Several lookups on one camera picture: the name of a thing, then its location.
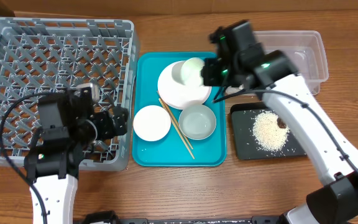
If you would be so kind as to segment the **brown food chunk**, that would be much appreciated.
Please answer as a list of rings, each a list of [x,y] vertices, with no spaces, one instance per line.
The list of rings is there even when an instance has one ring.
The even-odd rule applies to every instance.
[[[281,118],[277,119],[277,126],[279,128],[281,128],[281,129],[286,129],[287,128],[287,125],[285,124],[285,122]]]

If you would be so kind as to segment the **white paper cup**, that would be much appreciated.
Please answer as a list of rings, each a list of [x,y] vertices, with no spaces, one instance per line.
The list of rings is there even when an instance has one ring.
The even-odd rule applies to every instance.
[[[172,68],[172,78],[177,83],[185,86],[203,86],[203,78],[201,76],[203,67],[204,61],[198,57],[179,61]]]

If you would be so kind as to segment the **grey-green bowl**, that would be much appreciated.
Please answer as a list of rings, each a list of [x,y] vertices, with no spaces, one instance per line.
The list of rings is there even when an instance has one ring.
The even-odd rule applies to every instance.
[[[179,115],[182,133],[193,140],[203,140],[213,134],[217,121],[213,111],[205,105],[191,105]]]

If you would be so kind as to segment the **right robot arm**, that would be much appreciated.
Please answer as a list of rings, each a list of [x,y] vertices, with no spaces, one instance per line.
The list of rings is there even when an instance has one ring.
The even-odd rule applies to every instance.
[[[358,149],[338,130],[281,51],[206,58],[206,86],[243,85],[290,128],[311,160],[323,187],[278,218],[278,223],[347,223],[358,216]]]

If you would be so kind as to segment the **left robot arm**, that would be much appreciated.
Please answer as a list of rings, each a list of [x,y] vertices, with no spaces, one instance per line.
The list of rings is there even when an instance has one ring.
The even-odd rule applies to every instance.
[[[115,107],[112,113],[96,113],[52,103],[40,106],[39,113],[43,143],[24,162],[32,184],[33,222],[72,223],[83,150],[96,140],[125,134],[129,112]]]

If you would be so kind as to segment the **pile of white rice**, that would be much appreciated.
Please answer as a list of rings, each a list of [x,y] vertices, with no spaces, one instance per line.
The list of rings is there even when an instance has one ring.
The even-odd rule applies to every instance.
[[[278,125],[278,116],[263,110],[254,118],[252,135],[261,150],[276,152],[281,150],[288,141],[289,128]]]

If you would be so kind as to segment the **pink bowl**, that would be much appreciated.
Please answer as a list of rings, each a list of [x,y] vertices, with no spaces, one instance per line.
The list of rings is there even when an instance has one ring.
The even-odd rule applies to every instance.
[[[169,132],[171,119],[161,106],[149,105],[135,114],[133,127],[136,135],[142,140],[159,141]]]

